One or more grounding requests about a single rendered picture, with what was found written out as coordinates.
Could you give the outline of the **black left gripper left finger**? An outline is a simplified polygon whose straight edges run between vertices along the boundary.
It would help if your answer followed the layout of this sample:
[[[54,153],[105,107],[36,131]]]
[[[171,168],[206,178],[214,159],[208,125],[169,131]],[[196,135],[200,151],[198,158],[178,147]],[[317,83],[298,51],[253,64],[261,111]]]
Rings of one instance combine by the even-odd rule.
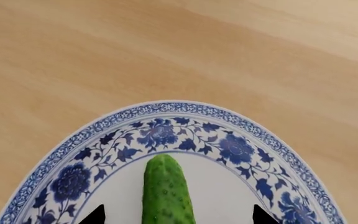
[[[81,221],[81,224],[104,224],[104,222],[104,205],[99,205]]]

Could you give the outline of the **green cucumber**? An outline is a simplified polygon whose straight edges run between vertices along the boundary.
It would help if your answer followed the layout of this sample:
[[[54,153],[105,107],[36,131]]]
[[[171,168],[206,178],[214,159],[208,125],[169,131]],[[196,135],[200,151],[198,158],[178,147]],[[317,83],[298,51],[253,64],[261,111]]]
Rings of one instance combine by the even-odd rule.
[[[183,170],[169,154],[146,164],[141,224],[196,224]]]

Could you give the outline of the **blue and white porcelain plate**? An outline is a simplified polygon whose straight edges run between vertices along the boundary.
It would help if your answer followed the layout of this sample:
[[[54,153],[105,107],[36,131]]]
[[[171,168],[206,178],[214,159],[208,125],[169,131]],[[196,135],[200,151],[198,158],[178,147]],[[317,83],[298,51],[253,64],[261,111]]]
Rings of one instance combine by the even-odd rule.
[[[281,139],[251,119],[192,101],[155,101],[83,126],[20,184],[0,224],[141,224],[144,172],[172,156],[196,224],[253,224],[255,206],[279,224],[347,224],[324,184]]]

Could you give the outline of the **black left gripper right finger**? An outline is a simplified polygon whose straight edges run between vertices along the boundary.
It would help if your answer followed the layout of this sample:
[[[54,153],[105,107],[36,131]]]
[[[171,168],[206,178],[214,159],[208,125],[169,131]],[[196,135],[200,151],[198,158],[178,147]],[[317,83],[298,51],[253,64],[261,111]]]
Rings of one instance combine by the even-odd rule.
[[[254,205],[253,224],[279,224],[279,222],[263,210],[263,208]]]

